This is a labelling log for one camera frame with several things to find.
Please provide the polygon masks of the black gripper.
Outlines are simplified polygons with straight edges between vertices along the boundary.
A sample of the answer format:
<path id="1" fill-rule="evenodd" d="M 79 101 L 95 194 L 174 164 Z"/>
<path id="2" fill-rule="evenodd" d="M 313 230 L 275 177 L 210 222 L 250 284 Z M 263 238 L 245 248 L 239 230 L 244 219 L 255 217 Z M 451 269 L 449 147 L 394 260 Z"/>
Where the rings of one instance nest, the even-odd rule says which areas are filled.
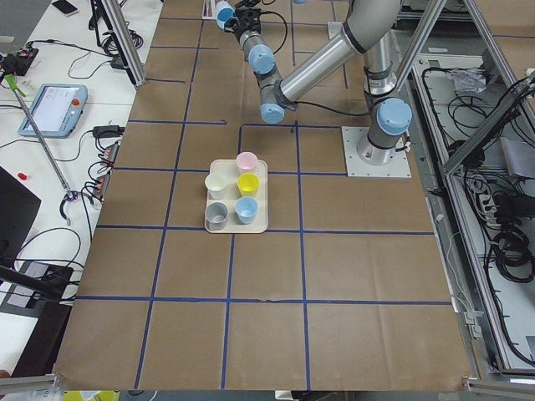
<path id="1" fill-rule="evenodd" d="M 247 31 L 253 33 L 261 32 L 262 9 L 256 3 L 237 3 L 235 6 L 235 17 L 232 20 L 232 31 L 236 39 Z"/>

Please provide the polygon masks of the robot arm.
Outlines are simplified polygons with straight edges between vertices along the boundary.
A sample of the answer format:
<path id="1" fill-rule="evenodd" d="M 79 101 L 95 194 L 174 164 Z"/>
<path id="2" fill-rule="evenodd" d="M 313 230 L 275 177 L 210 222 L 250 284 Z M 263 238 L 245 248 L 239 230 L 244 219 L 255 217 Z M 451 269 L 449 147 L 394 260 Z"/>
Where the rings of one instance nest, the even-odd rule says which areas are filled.
<path id="1" fill-rule="evenodd" d="M 239 42 L 260 95 L 260 115 L 268 124 L 284 120 L 305 94 L 357 55 L 364 57 L 364 96 L 370 126 L 356 145 L 359 158 L 373 166 L 389 164 L 412 120 L 410 106 L 393 96 L 398 79 L 386 55 L 387 36 L 401 9 L 399 1 L 351 1 L 338 31 L 287 76 L 278 70 L 275 53 L 261 34 L 264 11 L 255 1 L 217 10 L 217 24 Z"/>

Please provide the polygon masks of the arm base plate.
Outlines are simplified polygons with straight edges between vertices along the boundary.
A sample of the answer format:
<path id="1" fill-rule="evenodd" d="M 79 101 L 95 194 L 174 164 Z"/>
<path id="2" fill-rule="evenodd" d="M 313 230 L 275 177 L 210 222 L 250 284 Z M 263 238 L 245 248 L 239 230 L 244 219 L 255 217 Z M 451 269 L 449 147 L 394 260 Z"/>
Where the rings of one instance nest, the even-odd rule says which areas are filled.
<path id="1" fill-rule="evenodd" d="M 408 156 L 397 152 L 402 140 L 389 150 L 374 147 L 368 138 L 368 127 L 342 126 L 344 158 L 350 178 L 409 179 Z"/>

